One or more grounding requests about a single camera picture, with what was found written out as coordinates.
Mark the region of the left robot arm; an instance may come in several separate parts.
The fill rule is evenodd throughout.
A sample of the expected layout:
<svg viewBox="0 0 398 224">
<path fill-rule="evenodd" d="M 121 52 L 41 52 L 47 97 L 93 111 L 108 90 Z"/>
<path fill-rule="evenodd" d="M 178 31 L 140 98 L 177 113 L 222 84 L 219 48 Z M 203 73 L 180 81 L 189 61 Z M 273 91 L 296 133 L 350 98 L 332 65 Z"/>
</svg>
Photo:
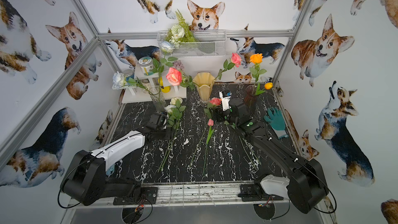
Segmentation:
<svg viewBox="0 0 398 224">
<path fill-rule="evenodd" d="M 88 206 L 102 198 L 132 198 L 142 200 L 141 184 L 130 178 L 110 178 L 107 172 L 119 160 L 146 145 L 146 136 L 152 139 L 170 137 L 166 126 L 167 113 L 154 113 L 145 125 L 130 131 L 122 138 L 93 151 L 81 150 L 69 165 L 60 184 L 59 193 L 64 193 L 79 204 Z"/>
</svg>

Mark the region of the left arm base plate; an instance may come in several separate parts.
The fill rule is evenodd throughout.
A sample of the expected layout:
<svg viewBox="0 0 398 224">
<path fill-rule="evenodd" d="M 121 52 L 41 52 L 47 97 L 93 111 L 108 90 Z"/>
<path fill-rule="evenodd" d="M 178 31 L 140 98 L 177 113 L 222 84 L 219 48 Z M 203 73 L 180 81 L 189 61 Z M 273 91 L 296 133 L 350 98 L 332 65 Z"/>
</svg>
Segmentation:
<svg viewBox="0 0 398 224">
<path fill-rule="evenodd" d="M 115 197 L 113 205 L 155 204 L 158 187 L 136 187 L 127 197 Z"/>
</svg>

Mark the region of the pink tulip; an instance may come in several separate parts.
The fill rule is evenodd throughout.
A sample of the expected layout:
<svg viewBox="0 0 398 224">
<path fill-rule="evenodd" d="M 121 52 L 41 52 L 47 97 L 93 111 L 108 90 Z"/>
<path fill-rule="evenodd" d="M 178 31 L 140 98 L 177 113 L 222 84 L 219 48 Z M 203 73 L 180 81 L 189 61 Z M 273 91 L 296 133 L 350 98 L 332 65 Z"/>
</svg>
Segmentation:
<svg viewBox="0 0 398 224">
<path fill-rule="evenodd" d="M 209 129 L 208 129 L 208 135 L 206 138 L 206 146 L 205 146 L 205 155 L 204 155 L 204 167 L 203 167 L 203 175 L 206 174 L 206 168 L 207 168 L 207 157 L 208 157 L 208 147 L 209 147 L 209 142 L 211 140 L 211 137 L 213 135 L 213 126 L 214 126 L 214 121 L 212 119 L 209 119 L 208 124 Z"/>
</svg>

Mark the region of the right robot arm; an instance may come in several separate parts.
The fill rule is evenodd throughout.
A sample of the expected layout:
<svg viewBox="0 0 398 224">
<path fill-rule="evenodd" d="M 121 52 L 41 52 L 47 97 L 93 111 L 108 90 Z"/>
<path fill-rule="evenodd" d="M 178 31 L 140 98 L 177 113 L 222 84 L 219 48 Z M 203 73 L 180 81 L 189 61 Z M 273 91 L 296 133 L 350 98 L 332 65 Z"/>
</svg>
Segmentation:
<svg viewBox="0 0 398 224">
<path fill-rule="evenodd" d="M 266 175 L 260 179 L 260 187 L 267 195 L 289 199 L 300 212 L 307 214 L 329 194 L 321 164 L 315 159 L 306 160 L 274 139 L 269 134 L 269 124 L 256 121 L 242 99 L 221 99 L 216 115 L 227 121 L 239 138 L 262 150 L 284 172 L 284 177 Z"/>
</svg>

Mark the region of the orange tulip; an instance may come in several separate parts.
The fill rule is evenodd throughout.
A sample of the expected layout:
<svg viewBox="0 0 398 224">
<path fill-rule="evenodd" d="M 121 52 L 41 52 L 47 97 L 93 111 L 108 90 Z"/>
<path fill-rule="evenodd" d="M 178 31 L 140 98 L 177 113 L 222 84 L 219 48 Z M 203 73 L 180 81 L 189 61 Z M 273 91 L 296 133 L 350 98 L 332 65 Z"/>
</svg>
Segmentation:
<svg viewBox="0 0 398 224">
<path fill-rule="evenodd" d="M 266 83 L 261 87 L 260 83 L 257 83 L 256 85 L 256 91 L 255 91 L 255 96 L 258 96 L 260 94 L 265 93 L 267 90 L 270 90 L 273 88 L 273 83 Z"/>
</svg>

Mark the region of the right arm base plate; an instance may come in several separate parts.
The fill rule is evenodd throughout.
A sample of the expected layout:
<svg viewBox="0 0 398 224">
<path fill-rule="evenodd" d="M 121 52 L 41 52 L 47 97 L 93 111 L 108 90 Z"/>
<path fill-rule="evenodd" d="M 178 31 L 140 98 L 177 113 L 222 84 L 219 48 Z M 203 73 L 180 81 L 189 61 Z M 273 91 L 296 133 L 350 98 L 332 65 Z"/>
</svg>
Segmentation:
<svg viewBox="0 0 398 224">
<path fill-rule="evenodd" d="M 282 201 L 284 198 L 276 195 L 268 195 L 258 184 L 241 184 L 240 192 L 238 197 L 243 202 L 254 202 L 254 201 Z"/>
</svg>

